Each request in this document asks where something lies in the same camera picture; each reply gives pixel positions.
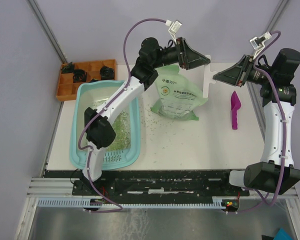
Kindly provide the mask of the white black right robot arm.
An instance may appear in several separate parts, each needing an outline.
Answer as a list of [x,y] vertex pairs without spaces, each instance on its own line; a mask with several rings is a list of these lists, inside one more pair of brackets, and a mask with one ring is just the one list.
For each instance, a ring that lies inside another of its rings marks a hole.
[[254,66],[250,55],[216,73],[212,78],[232,86],[246,82],[261,86],[260,96],[265,116],[264,148],[260,162],[245,170],[232,170],[219,183],[221,193],[232,195],[246,187],[282,195],[300,180],[300,169],[294,167],[291,153],[291,122],[297,103],[297,91],[291,83],[300,64],[300,52],[291,48],[279,51],[272,65],[265,61]]

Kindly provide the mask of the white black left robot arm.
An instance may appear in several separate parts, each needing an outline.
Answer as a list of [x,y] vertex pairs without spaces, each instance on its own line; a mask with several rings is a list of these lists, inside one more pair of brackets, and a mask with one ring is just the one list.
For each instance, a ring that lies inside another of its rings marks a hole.
[[88,107],[84,112],[84,129],[80,137],[87,139],[87,159],[83,175],[87,180],[83,189],[89,195],[96,195],[101,189],[98,179],[102,175],[102,165],[107,148],[116,137],[112,125],[118,115],[131,101],[145,92],[158,77],[157,68],[172,65],[191,70],[208,65],[211,60],[192,49],[185,38],[178,37],[174,46],[161,47],[154,37],[141,43],[139,56],[128,79],[97,109]]

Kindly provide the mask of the magenta plastic litter scoop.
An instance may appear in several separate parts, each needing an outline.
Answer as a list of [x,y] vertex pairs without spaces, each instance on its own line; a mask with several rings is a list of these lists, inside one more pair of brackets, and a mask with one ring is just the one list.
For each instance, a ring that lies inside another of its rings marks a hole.
[[238,129],[238,111],[242,104],[236,91],[234,91],[230,98],[231,104],[231,126],[233,130]]

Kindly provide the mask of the white plastic clip tool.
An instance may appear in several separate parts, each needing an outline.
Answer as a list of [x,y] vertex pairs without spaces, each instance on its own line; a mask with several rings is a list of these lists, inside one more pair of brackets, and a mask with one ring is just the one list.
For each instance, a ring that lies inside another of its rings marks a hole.
[[213,76],[216,74],[216,71],[212,71],[212,64],[208,63],[204,66],[204,74],[203,74],[203,87],[202,93],[204,98],[209,97],[209,87],[211,84],[215,84],[216,80],[213,79]]

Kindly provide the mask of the green cat litter bag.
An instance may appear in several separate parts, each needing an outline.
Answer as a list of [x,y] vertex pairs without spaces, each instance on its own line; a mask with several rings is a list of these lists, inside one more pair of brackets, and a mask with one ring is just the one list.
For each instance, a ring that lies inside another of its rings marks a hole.
[[150,108],[161,117],[180,121],[197,121],[196,107],[204,105],[208,99],[203,91],[185,76],[179,74],[179,66],[167,65],[156,69],[158,77],[155,87],[159,99]]

